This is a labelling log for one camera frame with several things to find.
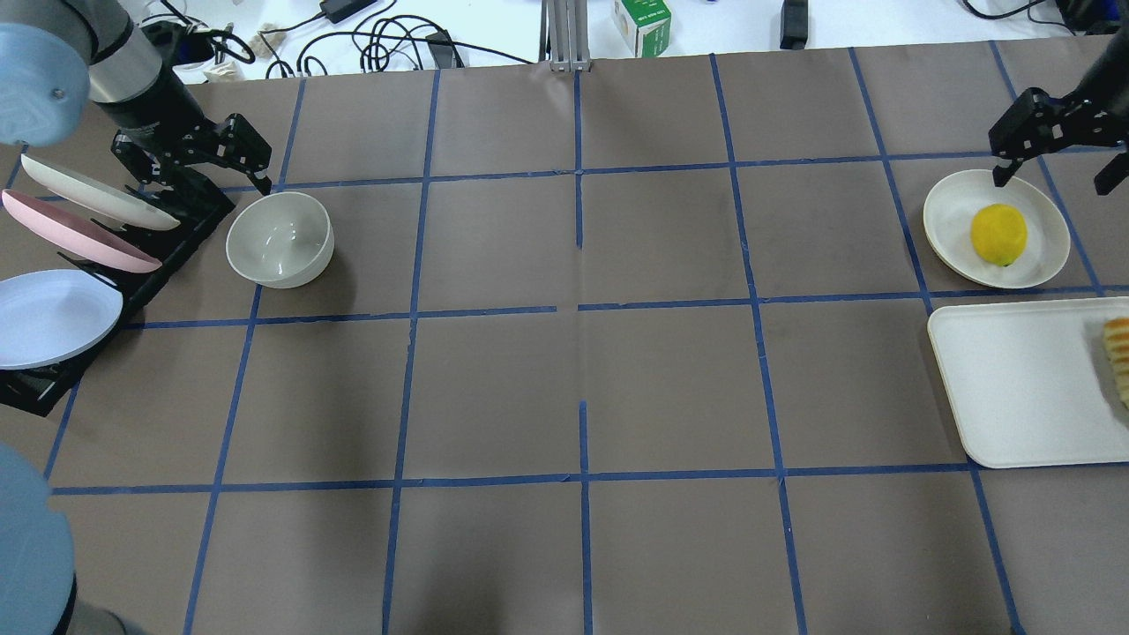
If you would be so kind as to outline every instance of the dish rack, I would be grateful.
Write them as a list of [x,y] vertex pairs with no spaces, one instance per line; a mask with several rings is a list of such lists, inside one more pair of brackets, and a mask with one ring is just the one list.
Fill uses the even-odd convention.
[[183,169],[177,189],[142,193],[126,188],[131,194],[164,210],[181,221],[167,232],[157,232],[124,225],[113,232],[122,240],[161,261],[150,273],[129,273],[104,267],[89,260],[76,260],[62,252],[59,255],[93,276],[104,285],[121,292],[122,314],[106,337],[89,349],[55,364],[24,371],[0,371],[0,403],[45,417],[67,391],[75,386],[107,343],[137,313],[149,304],[177,270],[195,253],[201,243],[216,230],[220,221],[235,209],[211,181],[202,174]]

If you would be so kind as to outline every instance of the pink plate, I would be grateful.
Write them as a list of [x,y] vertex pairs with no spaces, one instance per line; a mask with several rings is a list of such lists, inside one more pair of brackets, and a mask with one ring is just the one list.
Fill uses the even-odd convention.
[[5,190],[2,200],[12,218],[69,252],[131,273],[148,273],[160,267],[156,258],[49,202],[15,190]]

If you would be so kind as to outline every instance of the box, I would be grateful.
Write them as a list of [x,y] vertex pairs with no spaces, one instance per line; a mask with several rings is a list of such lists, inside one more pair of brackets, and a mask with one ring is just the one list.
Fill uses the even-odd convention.
[[666,51],[673,17],[663,0],[614,0],[612,19],[637,58],[657,58]]

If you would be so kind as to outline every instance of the yellow fruit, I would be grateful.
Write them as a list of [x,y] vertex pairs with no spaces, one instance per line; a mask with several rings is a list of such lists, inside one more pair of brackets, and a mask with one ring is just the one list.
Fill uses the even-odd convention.
[[972,249],[988,262],[1007,267],[1027,249],[1027,221],[1009,205],[990,205],[972,218]]

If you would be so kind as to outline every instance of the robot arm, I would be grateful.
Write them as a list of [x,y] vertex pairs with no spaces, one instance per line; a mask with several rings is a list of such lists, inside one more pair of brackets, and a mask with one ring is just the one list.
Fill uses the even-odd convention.
[[239,114],[211,122],[115,0],[0,0],[0,142],[70,136],[87,97],[121,127],[113,153],[141,181],[238,169],[262,193],[271,148]]
[[[988,132],[999,165],[992,171],[1003,188],[1024,162],[1064,148],[1129,143],[1129,27],[1122,27],[1078,87],[1062,98],[1027,88]],[[1105,195],[1129,177],[1129,149],[1094,177]]]

